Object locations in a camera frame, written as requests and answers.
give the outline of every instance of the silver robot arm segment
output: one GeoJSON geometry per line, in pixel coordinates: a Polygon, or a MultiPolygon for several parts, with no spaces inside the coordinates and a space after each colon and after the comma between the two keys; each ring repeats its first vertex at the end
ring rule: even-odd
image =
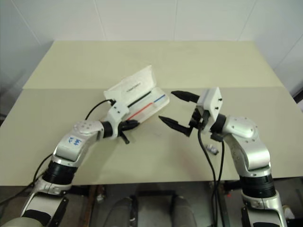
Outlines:
{"type": "Polygon", "coordinates": [[[222,134],[240,176],[246,205],[242,209],[242,220],[248,226],[270,222],[286,227],[280,196],[271,175],[269,151],[259,138],[257,125],[247,118],[229,116],[222,134]]]}
{"type": "Polygon", "coordinates": [[[128,143],[123,131],[139,125],[135,120],[122,122],[128,113],[127,106],[115,102],[104,122],[76,123],[58,143],[48,169],[36,180],[21,217],[9,221],[4,227],[58,226],[68,204],[64,195],[71,188],[74,174],[89,147],[103,138],[115,139],[118,136],[128,143]]]}
{"type": "Polygon", "coordinates": [[[211,138],[230,147],[233,162],[240,176],[242,198],[242,223],[252,227],[254,223],[272,223],[286,227],[279,193],[275,190],[271,175],[270,155],[259,138],[258,127],[245,117],[226,117],[219,111],[223,104],[218,87],[206,89],[201,96],[173,91],[172,94],[184,101],[196,103],[189,127],[179,125],[171,118],[159,116],[170,128],[190,136],[193,128],[202,133],[211,132],[211,138]]]}

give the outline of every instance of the open pen box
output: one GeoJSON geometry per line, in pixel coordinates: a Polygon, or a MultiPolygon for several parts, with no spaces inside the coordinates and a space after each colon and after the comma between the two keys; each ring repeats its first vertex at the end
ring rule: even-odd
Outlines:
{"type": "Polygon", "coordinates": [[[123,120],[137,120],[140,123],[169,103],[169,97],[156,87],[151,65],[104,91],[104,96],[127,105],[130,113],[123,120]]]}

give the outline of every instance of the cable connector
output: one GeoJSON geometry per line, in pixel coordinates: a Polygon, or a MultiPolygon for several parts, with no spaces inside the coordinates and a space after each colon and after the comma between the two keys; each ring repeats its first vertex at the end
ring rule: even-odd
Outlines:
{"type": "Polygon", "coordinates": [[[206,146],[206,150],[208,150],[213,155],[217,155],[219,153],[218,149],[213,144],[208,144],[206,146]]]}
{"type": "Polygon", "coordinates": [[[220,135],[218,135],[217,133],[213,133],[213,134],[210,136],[210,138],[211,138],[212,140],[217,141],[217,142],[222,142],[222,141],[223,141],[223,137],[220,136],[220,135]]]}
{"type": "Polygon", "coordinates": [[[116,100],[114,99],[109,99],[110,105],[113,106],[116,103],[116,100]]]}
{"type": "Polygon", "coordinates": [[[201,123],[202,130],[204,130],[205,126],[207,125],[209,116],[210,116],[209,111],[208,110],[204,110],[204,112],[202,114],[202,117],[201,117],[203,119],[203,121],[201,123]]]}

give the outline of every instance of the table top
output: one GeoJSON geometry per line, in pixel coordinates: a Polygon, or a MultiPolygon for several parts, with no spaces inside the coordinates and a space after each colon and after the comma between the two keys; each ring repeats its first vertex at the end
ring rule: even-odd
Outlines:
{"type": "Polygon", "coordinates": [[[161,88],[283,86],[253,42],[57,41],[24,89],[108,89],[148,65],[161,88]]]}
{"type": "MultiPolygon", "coordinates": [[[[135,48],[134,52],[139,53],[139,49],[135,48]]],[[[119,82],[121,77],[144,68],[146,65],[142,65],[143,62],[152,64],[158,86],[170,96],[169,105],[157,115],[168,116],[187,125],[195,104],[181,101],[170,92],[186,90],[200,94],[204,87],[219,85],[224,99],[221,112],[249,117],[258,125],[260,137],[271,155],[273,177],[303,175],[300,143],[303,115],[251,42],[55,42],[0,128],[0,185],[28,184],[41,160],[53,152],[64,134],[75,122],[83,119],[92,106],[104,99],[103,91],[119,82]],[[135,47],[136,43],[141,48],[146,46],[144,50],[149,51],[152,49],[149,44],[165,48],[154,48],[152,62],[148,60],[149,55],[143,54],[147,51],[143,51],[141,56],[132,54],[130,46],[135,47]],[[113,47],[117,55],[115,64],[110,63],[113,56],[107,59],[99,53],[104,46],[108,52],[110,46],[113,47]],[[213,47],[213,52],[201,51],[209,46],[213,47]],[[73,57],[73,49],[82,49],[84,56],[73,57]],[[92,54],[90,61],[87,59],[89,52],[92,54]],[[163,57],[162,64],[156,59],[157,56],[173,56],[170,52],[178,55],[174,56],[178,61],[183,58],[183,67],[179,64],[174,67],[175,61],[171,58],[163,57]],[[96,55],[107,59],[110,66],[99,69],[95,62],[96,55]],[[210,63],[210,55],[215,63],[210,63]],[[124,61],[130,62],[130,58],[133,63],[128,67],[124,61]],[[207,64],[203,60],[199,64],[199,59],[205,59],[207,64]],[[58,68],[67,73],[67,78],[58,68]],[[187,72],[187,75],[182,77],[180,70],[187,72]],[[86,79],[82,78],[83,72],[89,72],[86,79]]],[[[108,109],[106,105],[96,109],[91,119],[102,118],[108,109]]],[[[197,131],[194,130],[188,138],[167,127],[157,115],[126,132],[131,142],[128,145],[121,139],[102,140],[93,145],[73,184],[212,180],[210,167],[197,141],[197,131]]],[[[205,144],[212,143],[221,150],[220,144],[210,141],[209,135],[205,135],[203,140],[205,144]]],[[[210,158],[218,173],[220,155],[210,158]]],[[[227,147],[222,179],[238,178],[227,147]]]]}

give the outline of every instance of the wall tile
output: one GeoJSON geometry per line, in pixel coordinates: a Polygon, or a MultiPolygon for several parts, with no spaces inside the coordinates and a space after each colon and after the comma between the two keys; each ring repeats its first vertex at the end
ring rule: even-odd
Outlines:
{"type": "Polygon", "coordinates": [[[172,40],[176,0],[96,0],[108,40],[172,40]]]}
{"type": "Polygon", "coordinates": [[[303,36],[275,68],[275,73],[291,95],[303,88],[303,36]]]}
{"type": "Polygon", "coordinates": [[[1,113],[13,106],[49,47],[49,43],[38,43],[10,0],[0,1],[1,113]]]}
{"type": "Polygon", "coordinates": [[[41,43],[104,40],[93,0],[14,0],[41,43]]]}
{"type": "Polygon", "coordinates": [[[176,40],[237,40],[254,0],[179,0],[176,40]]]}
{"type": "Polygon", "coordinates": [[[302,0],[259,0],[240,40],[254,40],[272,68],[303,34],[302,0]]]}

